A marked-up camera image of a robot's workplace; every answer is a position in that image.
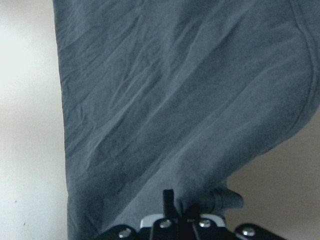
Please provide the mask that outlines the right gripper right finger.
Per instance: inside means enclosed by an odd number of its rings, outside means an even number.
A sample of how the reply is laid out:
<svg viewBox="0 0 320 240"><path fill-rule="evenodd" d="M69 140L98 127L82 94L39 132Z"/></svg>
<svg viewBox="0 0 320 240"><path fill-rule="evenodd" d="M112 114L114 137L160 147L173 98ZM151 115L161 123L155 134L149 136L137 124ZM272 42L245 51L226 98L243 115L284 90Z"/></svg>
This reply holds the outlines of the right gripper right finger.
<svg viewBox="0 0 320 240"><path fill-rule="evenodd" d="M200 213L194 204L186 211L188 240L223 240L226 227L225 220L211 213Z"/></svg>

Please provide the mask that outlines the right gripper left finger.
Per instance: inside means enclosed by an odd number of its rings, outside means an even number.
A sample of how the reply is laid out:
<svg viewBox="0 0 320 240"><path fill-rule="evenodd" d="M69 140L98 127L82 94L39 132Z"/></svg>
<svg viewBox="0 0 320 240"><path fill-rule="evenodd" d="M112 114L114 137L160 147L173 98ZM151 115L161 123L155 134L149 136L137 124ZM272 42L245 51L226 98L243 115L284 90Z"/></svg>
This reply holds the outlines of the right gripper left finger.
<svg viewBox="0 0 320 240"><path fill-rule="evenodd" d="M162 213L150 214L140 221L139 236L142 240L182 240L182 218L174 205L174 191L162 192Z"/></svg>

